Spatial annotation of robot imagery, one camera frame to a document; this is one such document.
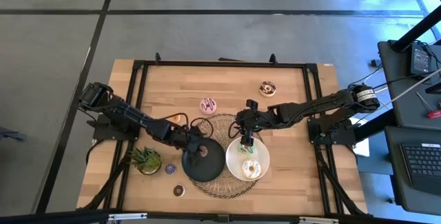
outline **white plate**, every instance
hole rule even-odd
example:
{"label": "white plate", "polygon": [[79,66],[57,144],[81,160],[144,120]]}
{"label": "white plate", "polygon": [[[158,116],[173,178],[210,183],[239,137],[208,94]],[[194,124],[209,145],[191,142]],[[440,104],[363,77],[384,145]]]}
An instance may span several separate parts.
{"label": "white plate", "polygon": [[[256,137],[254,137],[254,147],[255,152],[249,156],[246,156],[240,153],[237,150],[237,146],[240,143],[240,139],[242,137],[238,137],[233,142],[231,142],[227,148],[227,152],[225,153],[226,162],[228,170],[238,179],[242,181],[255,181],[261,178],[267,172],[269,168],[269,152],[265,144]],[[247,178],[242,171],[242,165],[246,160],[255,160],[260,164],[261,172],[260,175],[256,179]]]}

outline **black desk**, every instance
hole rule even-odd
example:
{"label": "black desk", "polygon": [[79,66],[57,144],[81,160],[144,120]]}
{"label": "black desk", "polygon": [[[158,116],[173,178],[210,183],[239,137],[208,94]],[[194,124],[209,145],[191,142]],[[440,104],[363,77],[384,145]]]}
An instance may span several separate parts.
{"label": "black desk", "polygon": [[439,131],[385,127],[387,146],[393,168],[393,191],[396,203],[406,211],[441,215],[441,196],[421,192],[411,187],[399,145],[408,142],[439,143]]}
{"label": "black desk", "polygon": [[[441,58],[441,46],[431,46],[433,53]],[[386,41],[378,43],[378,51],[384,68],[386,80],[392,81],[406,76],[407,52],[394,52]],[[435,59],[432,59],[432,68],[436,70]],[[432,82],[438,82],[438,75],[433,75]],[[406,89],[417,83],[417,79],[403,79],[389,84],[391,99],[403,93]],[[425,90],[430,85],[420,84],[397,101],[393,102],[393,114],[395,115],[396,125],[406,128],[423,128],[430,130],[441,130],[441,118],[428,119],[428,110],[416,95],[416,92],[426,100],[426,102],[437,110],[438,103],[441,102],[441,95],[426,94]]]}

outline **screwdriver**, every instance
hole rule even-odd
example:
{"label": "screwdriver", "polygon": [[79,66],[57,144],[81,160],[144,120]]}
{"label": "screwdriver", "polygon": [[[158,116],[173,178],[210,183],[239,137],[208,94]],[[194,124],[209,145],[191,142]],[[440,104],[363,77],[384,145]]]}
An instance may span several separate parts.
{"label": "screwdriver", "polygon": [[429,113],[427,114],[427,118],[429,119],[434,119],[434,118],[438,118],[441,117],[441,110],[433,110],[430,105],[426,102],[426,100],[424,100],[422,98],[422,96],[420,95],[420,93],[416,92],[417,96],[421,99],[421,101],[424,103],[424,105],[426,106],[427,110],[429,111]]}

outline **potted plant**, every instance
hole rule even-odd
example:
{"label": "potted plant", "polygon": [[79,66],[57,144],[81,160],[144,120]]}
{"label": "potted plant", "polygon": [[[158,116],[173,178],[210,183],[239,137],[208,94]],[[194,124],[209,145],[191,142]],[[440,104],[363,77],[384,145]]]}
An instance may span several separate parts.
{"label": "potted plant", "polygon": [[151,148],[144,147],[142,150],[135,148],[130,154],[132,164],[144,175],[151,175],[159,170],[162,164],[161,156]]}

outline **keyboard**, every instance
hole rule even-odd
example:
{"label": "keyboard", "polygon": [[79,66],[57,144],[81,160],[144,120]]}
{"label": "keyboard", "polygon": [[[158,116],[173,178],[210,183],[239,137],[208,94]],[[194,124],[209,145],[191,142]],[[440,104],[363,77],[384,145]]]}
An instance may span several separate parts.
{"label": "keyboard", "polygon": [[441,145],[402,143],[400,148],[411,186],[441,195]]}

